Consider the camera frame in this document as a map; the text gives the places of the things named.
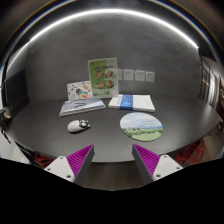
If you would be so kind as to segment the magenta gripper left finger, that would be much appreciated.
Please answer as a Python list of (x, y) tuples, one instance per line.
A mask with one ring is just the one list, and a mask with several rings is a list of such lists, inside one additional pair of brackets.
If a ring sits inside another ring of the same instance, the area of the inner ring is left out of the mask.
[(57, 157), (45, 171), (82, 186), (94, 154), (94, 146), (86, 146), (67, 157)]

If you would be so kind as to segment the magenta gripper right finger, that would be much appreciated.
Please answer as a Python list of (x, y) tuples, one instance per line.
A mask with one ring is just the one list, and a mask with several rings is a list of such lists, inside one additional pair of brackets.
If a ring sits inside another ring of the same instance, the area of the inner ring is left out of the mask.
[(132, 155), (145, 185), (182, 169), (169, 155), (157, 155), (136, 144), (132, 145)]

